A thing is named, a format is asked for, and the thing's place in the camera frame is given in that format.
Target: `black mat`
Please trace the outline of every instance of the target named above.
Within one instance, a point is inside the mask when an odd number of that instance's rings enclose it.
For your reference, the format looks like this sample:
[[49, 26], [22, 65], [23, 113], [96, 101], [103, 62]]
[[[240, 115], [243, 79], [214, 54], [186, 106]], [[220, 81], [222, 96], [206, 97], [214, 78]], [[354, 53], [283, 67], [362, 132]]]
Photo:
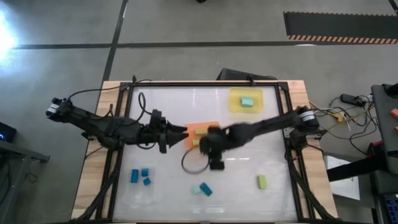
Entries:
[[398, 16], [284, 12], [284, 18], [290, 40], [354, 44], [398, 43]]

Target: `wooden table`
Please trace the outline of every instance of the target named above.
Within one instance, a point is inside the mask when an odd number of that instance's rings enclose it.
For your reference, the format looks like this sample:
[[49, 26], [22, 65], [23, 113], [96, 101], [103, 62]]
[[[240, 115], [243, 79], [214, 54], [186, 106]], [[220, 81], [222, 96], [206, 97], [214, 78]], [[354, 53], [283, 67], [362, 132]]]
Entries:
[[[296, 108], [297, 106], [310, 106], [304, 81], [302, 80], [278, 80], [278, 81], [257, 81], [257, 82], [287, 82], [289, 84], [289, 92], [293, 108]], [[121, 82], [119, 81], [104, 82], [103, 88], [116, 87], [119, 86], [120, 83]], [[116, 105], [118, 92], [119, 92], [118, 88], [114, 90], [102, 91], [99, 96], [99, 102], [96, 114], [103, 116], [109, 111], [109, 105], [111, 103], [113, 105]], [[127, 101], [126, 98], [127, 97], [123, 98], [121, 111], [124, 111], [124, 108], [126, 106], [126, 101]], [[309, 141], [309, 143], [314, 146], [319, 146], [319, 142], [316, 140]], [[95, 149], [99, 148], [99, 146], [100, 145], [98, 144], [98, 142], [90, 141], [86, 153], [88, 154], [94, 151]], [[98, 152], [92, 154], [90, 157], [88, 157], [87, 160], [84, 162], [83, 170], [80, 177], [80, 183], [76, 194], [75, 205], [72, 211], [72, 218], [80, 216], [85, 211], [85, 209], [90, 205], [90, 203], [93, 201], [96, 194], [98, 193], [103, 176], [106, 151], [107, 149], [101, 149]], [[326, 168], [325, 168], [325, 163], [323, 161], [322, 153], [319, 150], [313, 149], [311, 147], [306, 147], [305, 149], [303, 149], [302, 153], [303, 153], [303, 159], [311, 191], [313, 192], [314, 196], [316, 196], [316, 198], [319, 200], [319, 202], [326, 208], [326, 210], [334, 217], [337, 217], [335, 202], [333, 200], [333, 196], [331, 193], [331, 188], [328, 176], [326, 174]], [[308, 217], [308, 210], [307, 210], [305, 197], [303, 196], [301, 190], [299, 191], [300, 191], [299, 192], [300, 200], [302, 204], [304, 217]], [[103, 208], [104, 218], [106, 217], [108, 211], [110, 192], [111, 191], [109, 190], [105, 198], [105, 203]]]

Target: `gray floor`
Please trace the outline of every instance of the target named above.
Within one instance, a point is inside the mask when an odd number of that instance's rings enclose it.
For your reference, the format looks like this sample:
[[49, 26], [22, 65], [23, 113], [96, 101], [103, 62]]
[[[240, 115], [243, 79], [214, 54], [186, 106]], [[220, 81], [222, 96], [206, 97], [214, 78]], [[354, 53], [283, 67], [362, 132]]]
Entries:
[[[0, 1], [0, 30], [18, 44], [110, 43], [122, 0]], [[283, 11], [393, 14], [387, 0], [130, 0], [120, 43], [194, 41], [285, 41]], [[51, 154], [50, 163], [32, 165], [39, 176], [19, 196], [16, 223], [69, 219], [87, 142], [71, 125], [49, 121], [44, 113], [55, 96], [101, 86], [108, 49], [11, 50], [0, 57], [0, 121], [18, 129], [16, 143]], [[308, 97], [327, 106], [334, 97], [368, 95], [373, 84], [396, 83], [398, 45], [205, 47], [119, 49], [110, 80], [132, 75], [153, 80], [214, 80], [222, 68], [281, 80], [305, 80]], [[73, 102], [94, 110], [98, 93]], [[333, 120], [324, 118], [323, 126]], [[361, 129], [353, 125], [352, 132]], [[349, 136], [345, 125], [333, 130]], [[365, 148], [378, 133], [355, 143]], [[360, 157], [351, 145], [326, 135], [326, 152]], [[369, 180], [361, 178], [360, 202], [335, 198], [339, 216], [371, 222]]]

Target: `yellow container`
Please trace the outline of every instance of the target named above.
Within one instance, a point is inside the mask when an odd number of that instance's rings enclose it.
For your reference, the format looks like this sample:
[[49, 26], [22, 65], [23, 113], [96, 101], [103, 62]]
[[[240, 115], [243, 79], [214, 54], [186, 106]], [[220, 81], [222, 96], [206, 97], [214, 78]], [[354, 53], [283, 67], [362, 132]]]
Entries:
[[[253, 107], [241, 106], [241, 97], [251, 97]], [[231, 112], [258, 113], [264, 108], [262, 89], [259, 88], [238, 88], [229, 89], [229, 110]]]

